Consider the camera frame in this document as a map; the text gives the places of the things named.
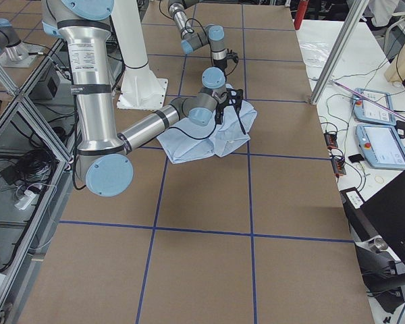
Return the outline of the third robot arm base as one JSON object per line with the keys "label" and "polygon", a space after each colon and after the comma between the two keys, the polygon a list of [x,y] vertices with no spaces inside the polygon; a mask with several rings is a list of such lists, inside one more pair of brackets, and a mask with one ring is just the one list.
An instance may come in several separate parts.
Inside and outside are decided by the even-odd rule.
{"label": "third robot arm base", "polygon": [[10,22],[0,18],[0,64],[3,67],[29,68],[41,52],[42,46],[24,43]]}

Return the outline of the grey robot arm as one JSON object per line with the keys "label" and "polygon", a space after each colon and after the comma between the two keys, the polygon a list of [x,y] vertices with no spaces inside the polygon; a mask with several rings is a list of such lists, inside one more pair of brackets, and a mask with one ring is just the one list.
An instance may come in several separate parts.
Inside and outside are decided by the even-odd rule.
{"label": "grey robot arm", "polygon": [[226,76],[228,61],[232,60],[236,65],[238,54],[225,45],[225,32],[222,26],[208,24],[203,26],[198,20],[189,18],[185,9],[196,5],[199,1],[168,1],[167,8],[169,17],[175,22],[180,31],[181,47],[185,54],[191,54],[206,45],[210,47],[211,62],[219,68]]}
{"label": "grey robot arm", "polygon": [[165,104],[168,81],[149,67],[135,1],[43,1],[43,28],[67,43],[82,139],[74,161],[78,178],[99,196],[116,196],[130,185],[128,154],[188,118],[221,124],[228,105],[239,109],[242,91],[229,89],[228,52],[221,26],[195,31],[186,9],[191,1],[169,1],[167,10],[185,53],[209,46],[212,66],[190,99]]}

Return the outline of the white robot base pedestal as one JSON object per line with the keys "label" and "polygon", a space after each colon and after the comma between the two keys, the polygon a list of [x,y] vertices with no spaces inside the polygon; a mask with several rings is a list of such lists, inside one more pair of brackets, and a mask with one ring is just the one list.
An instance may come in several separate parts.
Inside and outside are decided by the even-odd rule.
{"label": "white robot base pedestal", "polygon": [[163,106],[168,80],[149,66],[136,0],[117,0],[111,14],[125,72],[117,107],[156,110]]}

